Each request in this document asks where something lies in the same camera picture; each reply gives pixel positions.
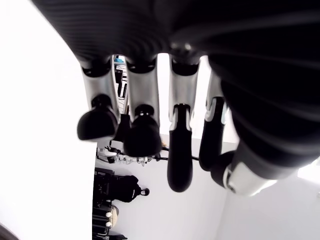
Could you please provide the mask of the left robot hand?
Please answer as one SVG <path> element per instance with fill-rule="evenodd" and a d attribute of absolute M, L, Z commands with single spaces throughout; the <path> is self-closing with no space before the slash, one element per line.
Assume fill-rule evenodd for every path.
<path fill-rule="evenodd" d="M 112 140 L 122 124 L 131 157 L 162 149 L 158 55 L 169 56 L 167 180 L 192 179 L 200 59 L 210 78 L 199 164 L 237 195 L 254 196 L 320 156 L 317 0 L 36 0 L 78 60 L 89 111 L 82 141 Z M 114 57 L 125 57 L 129 117 L 121 118 Z"/>

